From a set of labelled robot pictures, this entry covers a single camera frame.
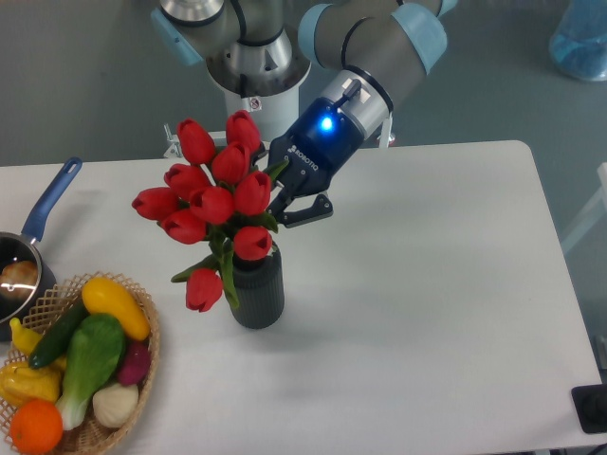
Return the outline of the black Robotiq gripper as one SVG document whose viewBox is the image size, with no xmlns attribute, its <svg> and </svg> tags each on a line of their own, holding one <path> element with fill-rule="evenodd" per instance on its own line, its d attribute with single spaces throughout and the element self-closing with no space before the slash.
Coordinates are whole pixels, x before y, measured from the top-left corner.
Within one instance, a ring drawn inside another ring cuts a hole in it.
<svg viewBox="0 0 607 455">
<path fill-rule="evenodd" d="M 285 196 L 279 193 L 267 212 L 285 228 L 296 228 L 333 215 L 333 204 L 325 193 L 333 176 L 359 148 L 363 133 L 357 124 L 327 98 L 314 100 L 282 135 L 271 143 L 262 141 L 250 155 L 250 169 L 261 171 L 268 157 L 273 165 L 289 161 L 279 174 Z M 293 199 L 317 194 L 304 209 L 287 211 Z"/>
</svg>

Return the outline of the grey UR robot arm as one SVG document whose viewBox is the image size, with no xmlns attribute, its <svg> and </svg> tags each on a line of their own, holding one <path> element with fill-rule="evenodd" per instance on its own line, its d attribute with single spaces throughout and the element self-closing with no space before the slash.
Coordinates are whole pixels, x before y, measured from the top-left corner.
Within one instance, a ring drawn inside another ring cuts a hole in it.
<svg viewBox="0 0 607 455">
<path fill-rule="evenodd" d="M 329 217 L 334 175 L 445 53 L 450 1 L 341 1 L 296 27 L 282 1 L 162 1 L 156 33 L 185 65 L 204 64 L 229 112 L 245 110 L 284 163 L 269 212 L 291 228 Z"/>
</svg>

